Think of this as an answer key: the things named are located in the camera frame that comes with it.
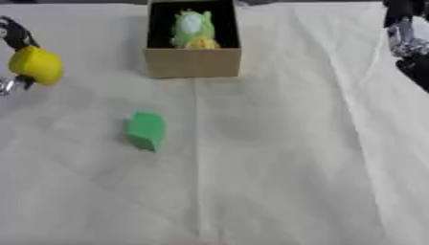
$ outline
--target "yellow cup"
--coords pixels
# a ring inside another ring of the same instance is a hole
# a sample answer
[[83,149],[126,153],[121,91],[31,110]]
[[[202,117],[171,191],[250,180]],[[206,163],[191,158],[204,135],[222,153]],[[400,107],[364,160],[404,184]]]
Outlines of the yellow cup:
[[19,75],[32,77],[35,82],[46,86],[56,84],[63,72],[59,56],[35,46],[16,52],[9,61],[9,69]]

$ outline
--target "plush toy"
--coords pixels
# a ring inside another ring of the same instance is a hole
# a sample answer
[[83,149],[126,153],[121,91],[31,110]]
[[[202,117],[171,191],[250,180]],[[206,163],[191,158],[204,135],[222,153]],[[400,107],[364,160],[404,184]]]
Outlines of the plush toy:
[[176,22],[172,28],[174,37],[171,44],[178,49],[219,49],[215,41],[215,27],[212,13],[203,14],[196,11],[182,11],[176,14]]

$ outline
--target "brown box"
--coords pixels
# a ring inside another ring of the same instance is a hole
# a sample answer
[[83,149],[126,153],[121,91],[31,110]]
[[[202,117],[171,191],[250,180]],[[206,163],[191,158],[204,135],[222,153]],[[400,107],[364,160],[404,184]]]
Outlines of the brown box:
[[[221,49],[184,50],[172,47],[171,29],[180,11],[211,11],[215,39]],[[241,46],[233,0],[153,0],[144,52],[153,78],[236,77]]]

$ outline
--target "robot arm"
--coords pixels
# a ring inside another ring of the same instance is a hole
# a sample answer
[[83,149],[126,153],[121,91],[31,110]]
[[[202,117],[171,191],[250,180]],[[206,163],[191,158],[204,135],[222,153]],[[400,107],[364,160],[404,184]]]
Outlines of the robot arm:
[[0,97],[18,88],[28,90],[34,83],[53,85],[62,76],[59,57],[41,49],[29,30],[7,16],[0,16],[0,38],[14,49],[9,67],[15,78],[0,78]]
[[390,50],[399,58],[396,67],[417,85],[429,92],[429,42],[416,38],[413,16],[426,16],[425,0],[387,0],[384,27]]

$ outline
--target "table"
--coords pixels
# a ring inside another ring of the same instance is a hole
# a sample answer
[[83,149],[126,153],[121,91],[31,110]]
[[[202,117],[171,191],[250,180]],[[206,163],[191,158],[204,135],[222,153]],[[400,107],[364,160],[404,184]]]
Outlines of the table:
[[[0,12],[66,69],[1,101],[2,244],[428,244],[429,97],[381,4],[240,8],[240,77],[167,80],[142,69],[145,6]],[[161,152],[124,139],[135,110],[164,116]]]

